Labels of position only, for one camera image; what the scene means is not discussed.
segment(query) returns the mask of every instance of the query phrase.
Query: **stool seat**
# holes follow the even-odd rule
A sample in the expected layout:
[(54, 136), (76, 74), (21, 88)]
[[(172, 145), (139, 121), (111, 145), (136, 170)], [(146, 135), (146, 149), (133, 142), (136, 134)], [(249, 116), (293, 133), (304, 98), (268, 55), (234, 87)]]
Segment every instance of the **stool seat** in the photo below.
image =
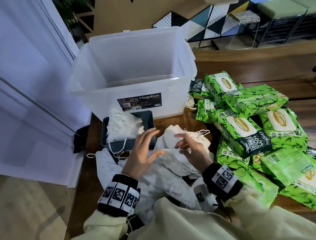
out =
[(239, 21), (239, 24), (260, 22), (260, 17), (250, 10), (232, 13), (231, 17)]
[(316, 0), (292, 0), (303, 7), (307, 8), (306, 14), (316, 13)]
[(307, 11), (307, 8), (302, 4), (291, 0), (270, 0), (258, 3), (257, 9), (272, 19), (303, 15)]

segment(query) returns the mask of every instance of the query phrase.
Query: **wooden table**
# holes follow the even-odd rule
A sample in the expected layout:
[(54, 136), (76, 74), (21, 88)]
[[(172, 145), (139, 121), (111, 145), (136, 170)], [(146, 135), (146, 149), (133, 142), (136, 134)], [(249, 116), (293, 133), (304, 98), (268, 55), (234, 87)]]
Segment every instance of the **wooden table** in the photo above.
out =
[[(316, 99), (290, 101), (288, 107), (298, 115), (298, 121), (311, 140), (310, 146), (316, 148)], [(154, 122), (156, 128), (160, 130), (157, 136), (161, 136), (169, 125), (178, 124), (182, 129), (186, 128), (188, 131), (210, 129), (211, 134), (206, 135), (206, 138), (212, 142), (211, 146), (217, 148), (216, 144), (219, 138), (219, 132), (211, 124), (205, 125), (203, 122), (195, 120), (193, 110), (185, 109), (182, 115), (156, 119)], [(102, 122), (95, 115), (92, 115), (85, 154), (95, 153), (103, 149), (100, 145), (101, 128)], [(102, 192), (103, 189), (97, 177), (95, 158), (90, 159), (85, 157), (68, 222), (65, 236), (66, 240), (83, 233), (83, 223), (97, 208), (97, 201)], [(278, 195), (274, 205), (278, 205), (316, 222), (316, 212), (313, 212), (310, 208), (291, 198)]]

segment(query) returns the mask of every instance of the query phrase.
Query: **dark gray plastic tray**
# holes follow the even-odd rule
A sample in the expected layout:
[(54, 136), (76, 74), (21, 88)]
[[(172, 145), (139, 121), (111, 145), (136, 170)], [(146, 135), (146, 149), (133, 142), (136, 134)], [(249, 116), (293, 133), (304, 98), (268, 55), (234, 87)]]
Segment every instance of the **dark gray plastic tray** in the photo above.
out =
[[(145, 131), (147, 129), (155, 127), (153, 113), (151, 111), (133, 112), (131, 114), (142, 119)], [(101, 145), (106, 147), (109, 151), (111, 151), (109, 144), (106, 143), (106, 133), (107, 133), (107, 124), (108, 123), (109, 123), (109, 118), (108, 117), (104, 118), (103, 124), (102, 124)], [(135, 139), (126, 140), (123, 151), (132, 150), (134, 147), (134, 144), (135, 144)], [(149, 148), (153, 149), (155, 147), (155, 144), (156, 144), (156, 136), (153, 136), (151, 141), (150, 141)], [(115, 153), (115, 152), (120, 151), (122, 149), (123, 145), (124, 145), (124, 141), (111, 142), (111, 149)]]

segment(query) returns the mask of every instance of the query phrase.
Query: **clear plastic storage box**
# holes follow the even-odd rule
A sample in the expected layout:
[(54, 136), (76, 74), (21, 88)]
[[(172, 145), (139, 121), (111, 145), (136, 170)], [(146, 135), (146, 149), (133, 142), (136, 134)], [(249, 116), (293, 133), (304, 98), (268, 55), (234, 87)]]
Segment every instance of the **clear plastic storage box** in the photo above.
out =
[(195, 57), (180, 27), (90, 38), (75, 59), (68, 91), (102, 121), (112, 108), (182, 114)]

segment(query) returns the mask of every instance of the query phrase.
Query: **light cream sleeve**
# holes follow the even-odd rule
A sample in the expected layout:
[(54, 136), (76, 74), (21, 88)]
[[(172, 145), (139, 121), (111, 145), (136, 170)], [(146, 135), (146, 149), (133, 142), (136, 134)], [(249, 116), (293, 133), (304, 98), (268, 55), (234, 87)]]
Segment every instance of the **light cream sleeve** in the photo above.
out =
[(73, 240), (118, 240), (127, 232), (126, 217), (111, 217), (98, 210), (85, 221), (84, 234)]
[(263, 207), (256, 191), (246, 186), (226, 203), (254, 240), (316, 239), (315, 223), (278, 206)]

